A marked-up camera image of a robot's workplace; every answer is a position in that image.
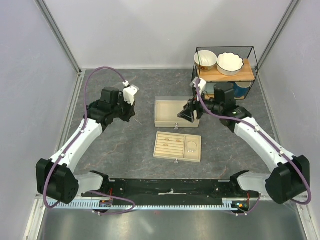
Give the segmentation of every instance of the wooden tray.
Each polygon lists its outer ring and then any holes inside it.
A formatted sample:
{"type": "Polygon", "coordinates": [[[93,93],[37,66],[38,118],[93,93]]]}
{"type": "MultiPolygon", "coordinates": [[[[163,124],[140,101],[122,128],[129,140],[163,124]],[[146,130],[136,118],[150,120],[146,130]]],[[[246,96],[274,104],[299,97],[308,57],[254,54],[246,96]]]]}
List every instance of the wooden tray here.
{"type": "Polygon", "coordinates": [[[200,78],[204,79],[206,82],[247,82],[254,81],[255,76],[252,72],[252,68],[249,59],[244,59],[244,66],[240,72],[233,76],[226,76],[221,74],[217,65],[215,65],[210,71],[200,71],[200,78]]]}
{"type": "Polygon", "coordinates": [[[158,131],[153,157],[199,163],[201,136],[158,131]]]}
{"type": "Polygon", "coordinates": [[[196,111],[194,112],[194,122],[189,122],[178,117],[178,113],[184,109],[184,106],[191,98],[192,97],[156,97],[154,107],[154,126],[156,128],[197,128],[200,120],[197,119],[196,111]]]}

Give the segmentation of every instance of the white connector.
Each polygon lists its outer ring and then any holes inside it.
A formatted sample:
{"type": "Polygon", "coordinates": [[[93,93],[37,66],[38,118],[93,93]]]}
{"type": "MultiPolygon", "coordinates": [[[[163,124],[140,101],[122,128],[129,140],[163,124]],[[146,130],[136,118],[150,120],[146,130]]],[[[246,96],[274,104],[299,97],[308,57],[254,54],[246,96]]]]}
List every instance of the white connector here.
{"type": "Polygon", "coordinates": [[[131,85],[123,89],[124,101],[132,106],[135,102],[135,95],[137,94],[138,91],[139,91],[139,88],[135,85],[131,85]]]}
{"type": "MultiPolygon", "coordinates": [[[[198,77],[196,77],[192,82],[194,84],[194,87],[196,87],[196,81],[197,81],[198,77]]],[[[206,85],[207,85],[207,82],[202,79],[202,78],[199,78],[200,79],[200,82],[198,84],[198,87],[199,87],[199,93],[200,95],[206,90],[206,85]]]]}
{"type": "Polygon", "coordinates": [[[260,131],[260,127],[255,126],[254,131],[255,131],[256,133],[259,132],[259,131],[260,131]]]}
{"type": "Polygon", "coordinates": [[[122,82],[123,86],[126,88],[130,85],[130,83],[128,81],[123,81],[122,82]]]}

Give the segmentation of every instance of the blue cup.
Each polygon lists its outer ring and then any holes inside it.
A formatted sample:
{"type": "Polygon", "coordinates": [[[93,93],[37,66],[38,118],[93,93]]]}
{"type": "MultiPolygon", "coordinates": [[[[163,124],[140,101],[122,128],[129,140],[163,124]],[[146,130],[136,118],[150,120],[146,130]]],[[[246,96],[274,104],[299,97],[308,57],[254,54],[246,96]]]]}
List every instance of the blue cup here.
{"type": "Polygon", "coordinates": [[[236,98],[245,96],[250,90],[251,83],[251,81],[235,82],[233,85],[234,96],[236,98]]]}

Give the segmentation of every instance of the wooden shelf board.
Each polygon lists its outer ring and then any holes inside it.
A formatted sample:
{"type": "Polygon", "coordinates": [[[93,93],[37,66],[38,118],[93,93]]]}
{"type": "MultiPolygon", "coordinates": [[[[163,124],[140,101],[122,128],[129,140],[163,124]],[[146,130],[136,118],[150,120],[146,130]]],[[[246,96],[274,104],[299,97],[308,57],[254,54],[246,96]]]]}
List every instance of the wooden shelf board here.
{"type": "Polygon", "coordinates": [[[204,79],[206,82],[246,82],[254,81],[255,76],[252,72],[252,68],[249,59],[244,59],[244,66],[240,72],[233,76],[226,76],[221,74],[217,65],[215,65],[210,71],[200,71],[200,78],[204,79]]]}
{"type": "MultiPolygon", "coordinates": [[[[215,95],[214,95],[214,94],[205,94],[205,95],[204,95],[204,99],[209,100],[210,98],[215,98],[215,95]]],[[[236,99],[236,100],[243,100],[243,99],[245,99],[245,96],[235,97],[234,99],[236,99]]]]}

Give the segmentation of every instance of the white wall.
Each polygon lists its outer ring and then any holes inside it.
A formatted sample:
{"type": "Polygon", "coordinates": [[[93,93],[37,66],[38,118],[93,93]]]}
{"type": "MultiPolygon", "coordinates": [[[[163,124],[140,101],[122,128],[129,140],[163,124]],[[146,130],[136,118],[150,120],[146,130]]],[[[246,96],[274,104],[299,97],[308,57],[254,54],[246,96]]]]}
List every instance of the white wall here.
{"type": "Polygon", "coordinates": [[[0,239],[19,240],[36,163],[57,147],[76,73],[34,1],[3,1],[0,33],[0,239]]]}
{"type": "Polygon", "coordinates": [[[262,66],[260,78],[281,142],[310,161],[311,205],[320,224],[319,10],[319,0],[301,1],[262,66]]]}
{"type": "Polygon", "coordinates": [[[45,0],[82,68],[193,66],[196,47],[261,56],[290,0],[45,0]]]}

